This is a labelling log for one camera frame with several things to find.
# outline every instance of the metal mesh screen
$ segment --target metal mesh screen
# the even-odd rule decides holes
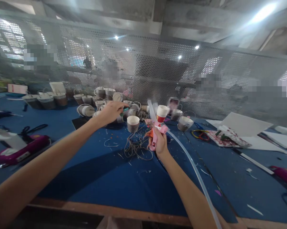
[[[284,56],[0,12],[0,77],[22,80],[35,91],[49,87],[49,81],[64,82],[67,89],[86,94],[105,86],[143,104],[152,99],[166,105],[169,97],[178,97],[183,111],[194,111],[198,117],[221,120],[230,112],[241,112],[267,121],[274,118],[270,113],[274,106],[248,103],[248,82],[287,79]],[[25,44],[56,45],[56,67],[24,70]],[[104,77],[104,64],[109,62],[118,66],[120,80]],[[200,74],[219,76],[220,93],[197,93]]]

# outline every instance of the pink hot glue gun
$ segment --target pink hot glue gun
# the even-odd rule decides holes
[[[162,134],[165,134],[168,130],[168,127],[165,125],[163,125],[162,127],[155,126],[155,128],[157,128],[158,131],[161,132]],[[150,150],[155,151],[156,150],[156,143],[157,143],[157,135],[153,133],[153,129],[152,129],[152,133],[151,133],[150,137],[153,138],[152,144],[150,145]]]

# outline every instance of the forearm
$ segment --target forearm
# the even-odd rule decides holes
[[[160,160],[164,164],[179,196],[184,204],[189,220],[193,228],[217,228],[208,202],[201,191],[176,163],[169,154],[160,154]],[[226,221],[217,212],[222,228],[229,228]]]
[[[9,225],[102,125],[97,117],[92,118],[0,185],[0,228]]]

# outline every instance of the tangled wire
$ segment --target tangled wire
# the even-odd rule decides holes
[[[137,155],[137,157],[139,157],[140,159],[143,159],[143,160],[145,160],[145,161],[150,161],[150,160],[153,159],[153,152],[152,152],[151,150],[149,150],[148,148],[145,148],[145,147],[142,146],[142,144],[143,144],[144,142],[146,142],[149,138],[147,138],[146,140],[144,140],[142,137],[140,137],[140,138],[139,138],[139,141],[133,142],[133,141],[132,141],[132,138],[134,137],[135,133],[137,133],[137,132],[132,133],[132,134],[127,138],[127,143],[125,144],[125,147],[124,147],[124,155],[125,155],[127,158],[132,157],[132,156],[134,156],[134,155]],[[139,149],[148,150],[148,151],[151,153],[152,157],[151,157],[150,159],[146,159],[146,158],[141,157],[141,156],[138,154],[138,152],[137,152],[137,150],[139,150]]]

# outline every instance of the hand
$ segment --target hand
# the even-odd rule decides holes
[[[103,126],[115,121],[120,113],[123,112],[124,107],[129,107],[128,104],[117,101],[109,101],[105,108],[96,116]]]
[[[154,125],[152,125],[152,128],[154,131],[153,134],[157,135],[156,153],[157,153],[158,157],[161,159],[162,157],[170,155],[169,150],[167,148],[167,136],[166,136],[166,134],[162,134],[161,132],[159,132],[159,130],[156,129]],[[152,130],[148,131],[145,134],[145,136],[150,136],[151,132],[152,132]],[[153,138],[150,137],[148,147],[150,147],[150,145],[152,144],[152,140],[153,140]]]

